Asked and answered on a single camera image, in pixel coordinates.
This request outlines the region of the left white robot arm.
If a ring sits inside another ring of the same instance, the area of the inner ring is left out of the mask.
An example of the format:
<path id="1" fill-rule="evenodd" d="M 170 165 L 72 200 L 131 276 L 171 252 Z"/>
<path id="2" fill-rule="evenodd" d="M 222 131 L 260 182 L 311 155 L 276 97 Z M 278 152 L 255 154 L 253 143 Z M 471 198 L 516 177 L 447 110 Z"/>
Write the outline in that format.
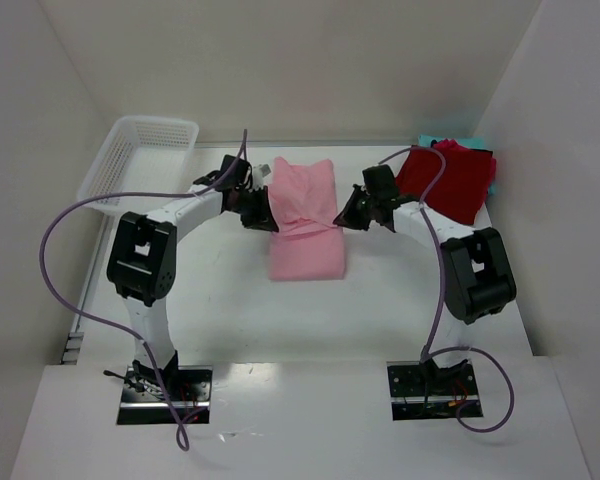
<path id="1" fill-rule="evenodd" d="M 226 155 L 221 168 L 196 179 L 184 198 L 146 214 L 120 218 L 106 275 L 124 300 L 135 341 L 134 385 L 169 395 L 184 388 L 178 353 L 170 337 L 166 297 L 174 286 L 177 247 L 194 229 L 225 212 L 240 216 L 244 228 L 276 232 L 264 179 L 267 164 L 252 166 Z"/>

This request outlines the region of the pink t shirt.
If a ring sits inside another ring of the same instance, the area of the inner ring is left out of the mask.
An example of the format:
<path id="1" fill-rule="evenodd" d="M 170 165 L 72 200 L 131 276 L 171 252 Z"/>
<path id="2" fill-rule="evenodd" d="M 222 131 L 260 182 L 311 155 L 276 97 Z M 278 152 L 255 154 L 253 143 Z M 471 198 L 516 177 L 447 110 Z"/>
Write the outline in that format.
<path id="1" fill-rule="evenodd" d="M 270 237 L 269 279 L 342 279 L 346 251 L 343 230 L 334 225 L 338 206 L 332 161 L 294 165 L 275 158 L 268 199 L 278 226 Z"/>

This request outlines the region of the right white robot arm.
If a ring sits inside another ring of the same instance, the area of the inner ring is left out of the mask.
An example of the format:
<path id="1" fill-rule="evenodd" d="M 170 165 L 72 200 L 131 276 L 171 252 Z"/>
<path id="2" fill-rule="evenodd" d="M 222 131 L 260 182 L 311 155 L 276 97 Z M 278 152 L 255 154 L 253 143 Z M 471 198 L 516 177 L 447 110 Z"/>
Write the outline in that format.
<path id="1" fill-rule="evenodd" d="M 456 366 L 440 368 L 432 350 L 442 316 L 472 325 L 500 313 L 517 295 L 517 287 L 500 233 L 455 222 L 427 206 L 418 196 L 399 191 L 387 165 L 363 171 L 364 183 L 355 185 L 334 224 L 366 231 L 375 222 L 397 234 L 431 247 L 439 268 L 439 299 L 434 321 L 421 352 L 419 374 L 431 393 Z"/>

